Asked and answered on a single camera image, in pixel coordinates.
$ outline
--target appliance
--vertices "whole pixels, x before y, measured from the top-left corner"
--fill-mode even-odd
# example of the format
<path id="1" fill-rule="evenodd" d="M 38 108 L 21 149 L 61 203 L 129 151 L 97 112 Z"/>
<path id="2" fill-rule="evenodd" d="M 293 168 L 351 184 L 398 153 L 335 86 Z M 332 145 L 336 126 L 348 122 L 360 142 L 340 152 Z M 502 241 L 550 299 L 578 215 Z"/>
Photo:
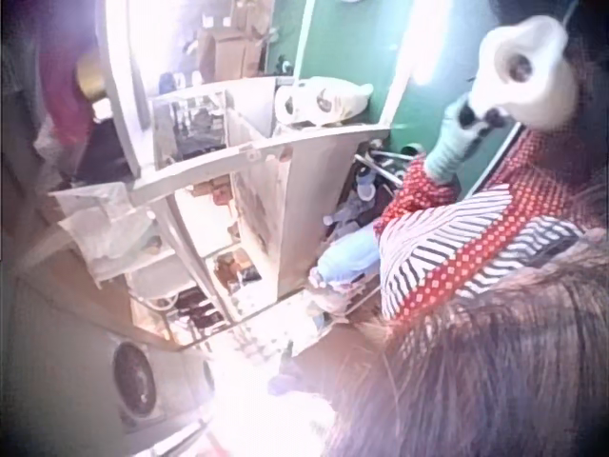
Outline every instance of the appliance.
<path id="1" fill-rule="evenodd" d="M 18 280 L 3 290 L 11 302 L 6 424 L 16 450 L 135 455 L 210 419 L 214 386 L 203 352 L 157 348 L 138 340 L 142 332 L 93 324 L 62 306 L 68 299 L 56 289 Z"/>

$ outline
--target cardboard box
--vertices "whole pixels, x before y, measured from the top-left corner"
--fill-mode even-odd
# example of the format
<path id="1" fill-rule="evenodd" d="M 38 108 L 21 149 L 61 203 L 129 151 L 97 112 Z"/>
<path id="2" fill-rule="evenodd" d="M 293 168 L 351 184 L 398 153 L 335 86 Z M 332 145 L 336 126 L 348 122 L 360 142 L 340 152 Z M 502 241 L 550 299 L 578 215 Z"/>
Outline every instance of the cardboard box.
<path id="1" fill-rule="evenodd" d="M 263 42 L 232 28 L 199 32 L 199 71 L 206 83 L 258 75 Z"/>

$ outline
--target metal pipe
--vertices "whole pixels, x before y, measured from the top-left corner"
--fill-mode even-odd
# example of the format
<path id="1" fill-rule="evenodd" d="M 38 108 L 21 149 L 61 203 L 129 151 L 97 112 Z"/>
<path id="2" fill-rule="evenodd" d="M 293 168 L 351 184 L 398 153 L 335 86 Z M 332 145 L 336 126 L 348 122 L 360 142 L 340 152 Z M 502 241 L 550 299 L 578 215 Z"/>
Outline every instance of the metal pipe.
<path id="1" fill-rule="evenodd" d="M 385 178 L 386 180 L 392 182 L 393 184 L 395 184 L 396 186 L 402 186 L 402 180 L 400 178 L 398 178 L 397 176 L 395 176 L 394 174 L 391 174 L 389 171 L 387 171 L 386 169 L 383 169 L 381 167 L 379 167 L 377 164 L 375 164 L 374 162 L 372 162 L 371 160 L 366 159 L 365 157 L 362 157 L 361 155 L 356 154 L 355 156 L 355 160 L 357 160 L 358 162 L 360 162 L 361 164 L 366 165 L 367 167 L 370 167 L 371 169 L 374 169 L 377 173 L 379 173 L 383 178 Z"/>
<path id="2" fill-rule="evenodd" d="M 398 154 L 397 152 L 387 152 L 385 150 L 373 149 L 369 152 L 369 154 L 373 157 L 380 155 L 381 157 L 387 157 L 389 159 L 404 160 L 406 162 L 411 162 L 411 161 L 415 160 L 415 158 L 410 155 Z"/>

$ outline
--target toilet paper roll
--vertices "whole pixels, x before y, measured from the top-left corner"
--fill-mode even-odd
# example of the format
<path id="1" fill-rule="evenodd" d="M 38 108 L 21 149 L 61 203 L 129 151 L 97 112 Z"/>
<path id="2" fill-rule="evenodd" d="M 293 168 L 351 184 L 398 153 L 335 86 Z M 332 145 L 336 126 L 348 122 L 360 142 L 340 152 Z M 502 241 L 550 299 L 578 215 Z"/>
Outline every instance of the toilet paper roll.
<path id="1" fill-rule="evenodd" d="M 477 117 L 499 108 L 531 129 L 565 124 L 578 99 L 574 72 L 563 57 L 567 40 L 564 27 L 549 16 L 491 30 L 482 40 L 468 100 Z"/>

